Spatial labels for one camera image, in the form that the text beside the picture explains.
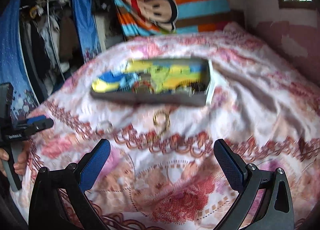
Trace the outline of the striped monkey blanket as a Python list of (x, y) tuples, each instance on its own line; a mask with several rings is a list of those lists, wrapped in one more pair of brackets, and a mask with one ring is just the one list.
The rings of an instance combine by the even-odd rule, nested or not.
[(231, 22), (227, 0), (113, 0), (127, 39), (222, 30)]

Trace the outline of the blue smartwatch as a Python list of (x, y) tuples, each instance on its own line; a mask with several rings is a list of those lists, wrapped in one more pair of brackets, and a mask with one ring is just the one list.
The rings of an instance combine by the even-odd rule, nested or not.
[(139, 81), (139, 76), (136, 73), (124, 74), (119, 83), (119, 92), (130, 91), (133, 84)]

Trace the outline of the yellow blue cartoon paper liner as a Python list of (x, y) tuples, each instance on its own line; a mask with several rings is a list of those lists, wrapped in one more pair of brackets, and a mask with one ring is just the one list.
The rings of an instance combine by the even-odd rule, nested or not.
[(202, 93), (208, 86), (205, 64), (175, 64), (168, 61), (131, 60), (107, 71), (92, 82), (95, 93), (119, 92), (119, 83), (124, 74), (136, 73), (139, 81), (129, 92), (133, 93)]

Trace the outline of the blue patterned curtain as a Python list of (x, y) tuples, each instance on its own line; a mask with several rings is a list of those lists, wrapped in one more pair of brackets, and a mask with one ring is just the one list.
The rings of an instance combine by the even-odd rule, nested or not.
[[(10, 82), (14, 88), (10, 115), (15, 120), (24, 119), (44, 102), (38, 101), (27, 75), (20, 38), (20, 4), (21, 0), (10, 0), (1, 13), (1, 82)], [(72, 0), (72, 6), (85, 64), (101, 51), (92, 0)]]

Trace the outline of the floral pink white bedspread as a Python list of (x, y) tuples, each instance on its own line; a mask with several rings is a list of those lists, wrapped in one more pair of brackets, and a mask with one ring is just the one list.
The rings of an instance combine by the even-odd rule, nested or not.
[[(219, 77), (212, 103), (131, 106), (91, 96), (100, 74), (157, 56), (210, 60)], [(12, 193), (24, 218), (39, 169), (79, 161), (100, 138), (110, 141), (111, 154), (87, 196), (111, 228), (214, 228), (237, 196), (213, 154), (219, 138), (259, 169), (285, 170), (295, 226), (319, 204), (319, 88), (235, 24), (118, 44), (31, 115), (52, 118), (54, 126), (31, 138), (22, 189)]]

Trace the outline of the hanging clothes in wardrobe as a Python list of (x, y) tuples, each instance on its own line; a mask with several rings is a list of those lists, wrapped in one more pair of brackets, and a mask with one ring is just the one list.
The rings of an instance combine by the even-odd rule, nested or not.
[(19, 13), (27, 75), (43, 102), (84, 64), (72, 0), (21, 0)]

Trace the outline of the grey cardboard tray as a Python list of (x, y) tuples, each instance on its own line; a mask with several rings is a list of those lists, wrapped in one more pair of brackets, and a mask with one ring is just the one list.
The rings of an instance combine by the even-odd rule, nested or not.
[(215, 90), (213, 65), (199, 57), (127, 60), (91, 84), (98, 99), (126, 104), (205, 106)]

